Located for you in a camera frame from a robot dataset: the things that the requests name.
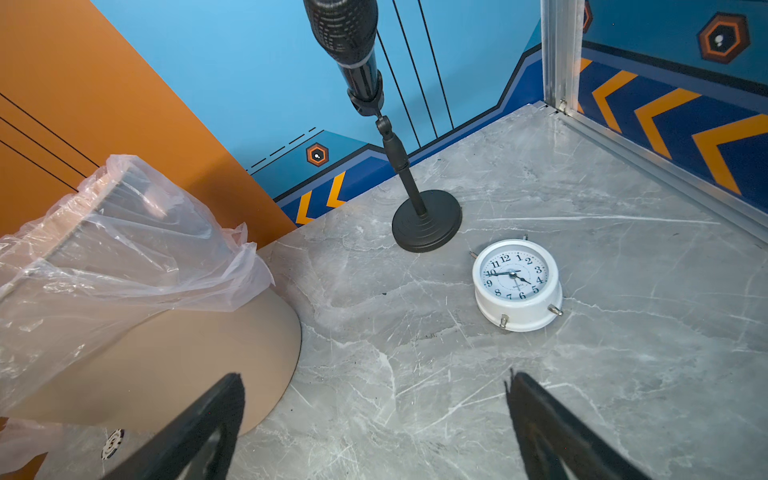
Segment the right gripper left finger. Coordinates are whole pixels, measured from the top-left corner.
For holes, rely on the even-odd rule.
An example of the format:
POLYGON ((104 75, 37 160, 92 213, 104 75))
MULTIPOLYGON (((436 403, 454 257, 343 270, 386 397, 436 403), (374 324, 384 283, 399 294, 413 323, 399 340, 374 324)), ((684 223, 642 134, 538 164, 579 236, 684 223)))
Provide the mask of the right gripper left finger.
POLYGON ((241 376, 229 373, 107 479, 225 479, 244 416, 241 376))

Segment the beige bin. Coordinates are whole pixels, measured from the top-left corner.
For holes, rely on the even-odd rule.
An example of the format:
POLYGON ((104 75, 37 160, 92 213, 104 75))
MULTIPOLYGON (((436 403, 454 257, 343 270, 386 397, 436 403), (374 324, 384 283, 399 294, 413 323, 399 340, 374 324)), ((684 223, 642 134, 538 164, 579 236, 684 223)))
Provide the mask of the beige bin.
POLYGON ((234 312, 172 310, 132 328, 13 407, 40 423, 157 432, 229 373, 240 375, 239 429, 254 429, 295 372, 301 323, 267 289, 234 312))

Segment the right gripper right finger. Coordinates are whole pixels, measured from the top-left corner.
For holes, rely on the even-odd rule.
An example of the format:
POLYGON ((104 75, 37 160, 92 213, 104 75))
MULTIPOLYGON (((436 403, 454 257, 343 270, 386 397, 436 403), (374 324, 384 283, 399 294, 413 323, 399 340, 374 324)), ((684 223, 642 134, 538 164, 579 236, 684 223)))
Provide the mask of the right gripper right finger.
POLYGON ((525 372, 510 372, 505 396, 530 479, 646 479, 525 372))

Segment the pink plastic bin liner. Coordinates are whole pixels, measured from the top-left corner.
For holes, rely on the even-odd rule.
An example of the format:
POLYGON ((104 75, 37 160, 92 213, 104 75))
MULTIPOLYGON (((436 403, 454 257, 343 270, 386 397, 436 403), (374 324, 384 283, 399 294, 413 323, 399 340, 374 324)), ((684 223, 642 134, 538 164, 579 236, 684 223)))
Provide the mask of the pink plastic bin liner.
POLYGON ((1 241, 1 470, 54 449, 65 425, 10 411, 74 363, 163 312, 234 312, 273 275, 245 226, 118 155, 1 241))

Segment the white alarm clock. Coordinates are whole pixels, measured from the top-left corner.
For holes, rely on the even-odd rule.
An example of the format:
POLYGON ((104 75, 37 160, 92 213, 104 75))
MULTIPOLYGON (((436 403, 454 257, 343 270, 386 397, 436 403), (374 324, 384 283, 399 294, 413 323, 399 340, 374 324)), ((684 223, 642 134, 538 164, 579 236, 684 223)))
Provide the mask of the white alarm clock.
POLYGON ((527 239, 507 239, 473 255, 471 278, 481 314, 510 332, 542 329, 563 315, 554 257, 527 239))

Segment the black microphone on stand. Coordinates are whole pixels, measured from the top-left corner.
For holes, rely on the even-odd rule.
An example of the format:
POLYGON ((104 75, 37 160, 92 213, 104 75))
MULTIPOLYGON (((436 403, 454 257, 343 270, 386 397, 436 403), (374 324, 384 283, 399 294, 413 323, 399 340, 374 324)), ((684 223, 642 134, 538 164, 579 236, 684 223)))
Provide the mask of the black microphone on stand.
POLYGON ((306 0, 304 8, 314 38, 339 66, 351 104, 360 115, 375 119, 386 157, 408 194, 392 220, 397 245, 413 253, 445 245, 461 226, 462 209, 446 191, 419 191, 405 147, 382 113, 383 78, 374 53, 378 4, 369 0, 306 0))

